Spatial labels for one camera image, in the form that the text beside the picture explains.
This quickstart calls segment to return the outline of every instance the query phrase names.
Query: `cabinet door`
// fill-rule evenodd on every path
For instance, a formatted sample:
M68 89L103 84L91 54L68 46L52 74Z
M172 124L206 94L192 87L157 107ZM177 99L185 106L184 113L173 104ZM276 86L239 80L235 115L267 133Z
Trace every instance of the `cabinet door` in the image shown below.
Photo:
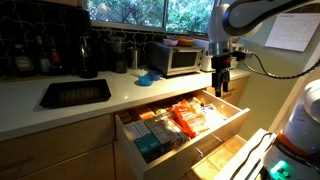
M41 1L65 4L70 6L77 6L77 0L41 0Z
M125 158L124 151L121 149L119 141L114 142L115 169L117 180L136 180L129 163Z
M30 134L0 143L0 179L16 179L114 139L111 114Z
M20 180L115 179L112 143L45 168Z

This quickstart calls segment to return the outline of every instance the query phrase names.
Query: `kitchen appliance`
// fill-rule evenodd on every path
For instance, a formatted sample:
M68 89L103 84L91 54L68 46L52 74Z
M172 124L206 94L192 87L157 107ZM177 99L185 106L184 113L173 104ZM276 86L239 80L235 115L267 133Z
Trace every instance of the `kitchen appliance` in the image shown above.
M114 71L124 74L127 72L128 61L125 50L125 38L121 36L111 36L112 61L114 61Z
M203 47L169 47L160 42L150 44L148 65L164 76L192 73L200 70L199 64L204 56Z
M208 55L209 40L195 39L194 45L205 48L205 56L201 59L200 70L204 72L213 72L214 69L212 69L211 67L212 56ZM243 44L232 43L232 48L233 48L233 51L241 51L243 49ZM232 57L230 69L236 68L237 64L238 64L238 61L236 61L236 58Z
M98 76L97 62L91 53L91 21L88 11L78 7L75 10L76 33L78 36L78 74L82 78L94 78Z

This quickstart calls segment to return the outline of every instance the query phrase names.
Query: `food box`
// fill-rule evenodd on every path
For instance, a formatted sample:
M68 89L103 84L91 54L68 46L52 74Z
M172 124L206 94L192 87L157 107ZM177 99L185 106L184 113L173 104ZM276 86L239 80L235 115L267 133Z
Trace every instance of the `food box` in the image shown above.
M139 152L141 153L142 157L144 158L144 160L149 163L151 162L151 149L148 146L147 142L142 138L140 132L138 131L138 129L136 128L136 126L134 126L133 123L130 124L126 124L125 127L128 129L132 140L134 141L135 145L137 146Z
M168 132L165 131L163 127L155 121L154 118L147 119L144 121L144 123L160 142L160 155L169 152L171 150L172 144L174 143L174 139L172 139L170 134L168 134Z
M151 160L158 158L161 151L160 142L142 120L135 121L133 124L151 149Z

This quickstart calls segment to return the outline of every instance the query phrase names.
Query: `kitchen counter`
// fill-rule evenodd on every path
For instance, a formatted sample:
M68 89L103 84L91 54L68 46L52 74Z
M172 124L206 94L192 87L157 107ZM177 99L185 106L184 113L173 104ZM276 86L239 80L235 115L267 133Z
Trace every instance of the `kitchen counter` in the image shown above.
M231 80L250 75L240 69L230 72ZM211 86L211 73L198 72L163 78L148 87L139 86L137 77L132 73L133 70L128 70L126 74L99 72L94 79L106 79L112 96L108 101L56 109L46 109L39 105L51 83L87 79L67 76L0 83L0 141Z

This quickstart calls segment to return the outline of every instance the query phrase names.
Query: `spice bottle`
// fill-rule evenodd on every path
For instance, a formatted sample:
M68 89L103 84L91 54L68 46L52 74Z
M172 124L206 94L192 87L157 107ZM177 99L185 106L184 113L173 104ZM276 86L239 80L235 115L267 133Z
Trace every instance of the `spice bottle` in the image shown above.
M36 74L31 56L21 44L15 44L14 63L20 76L33 76Z
M38 44L37 58L38 58L39 65L40 65L40 71L43 74L49 74L50 68L51 68L50 59L48 58L48 55L43 47L41 36L37 36L36 39L37 39L37 44Z
M57 50L56 42L53 37L50 37L51 49L50 49L50 60L52 62L51 74L52 75L63 75L65 74L65 68L61 61L60 53Z

